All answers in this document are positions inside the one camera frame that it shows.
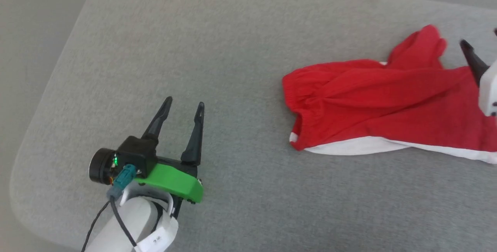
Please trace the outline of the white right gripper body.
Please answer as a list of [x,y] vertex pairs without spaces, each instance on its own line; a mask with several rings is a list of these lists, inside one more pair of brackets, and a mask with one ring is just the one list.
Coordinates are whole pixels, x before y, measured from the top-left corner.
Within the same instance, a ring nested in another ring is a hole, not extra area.
[[485,116],[497,114],[497,60],[480,78],[478,106]]

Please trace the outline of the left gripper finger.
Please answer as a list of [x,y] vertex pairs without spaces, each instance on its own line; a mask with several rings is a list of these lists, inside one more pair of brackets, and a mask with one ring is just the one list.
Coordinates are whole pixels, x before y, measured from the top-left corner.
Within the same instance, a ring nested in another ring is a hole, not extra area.
[[151,120],[151,123],[146,128],[145,132],[142,134],[141,139],[153,139],[154,141],[158,141],[158,137],[160,131],[162,129],[164,121],[167,119],[169,115],[169,110],[172,106],[173,98],[172,96],[168,96],[165,98],[163,104],[158,109],[157,113]]
[[199,166],[201,163],[201,151],[203,141],[205,105],[199,102],[194,116],[194,127],[188,145],[181,155],[181,162],[188,166]]

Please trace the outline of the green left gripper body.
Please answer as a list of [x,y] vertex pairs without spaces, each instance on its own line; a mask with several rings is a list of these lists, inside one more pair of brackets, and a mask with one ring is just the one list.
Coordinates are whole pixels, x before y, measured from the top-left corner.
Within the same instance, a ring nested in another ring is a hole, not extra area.
[[172,196],[172,217],[177,218],[182,202],[200,203],[204,188],[197,178],[197,166],[187,165],[179,160],[159,158],[147,178],[136,177],[135,181],[158,189]]

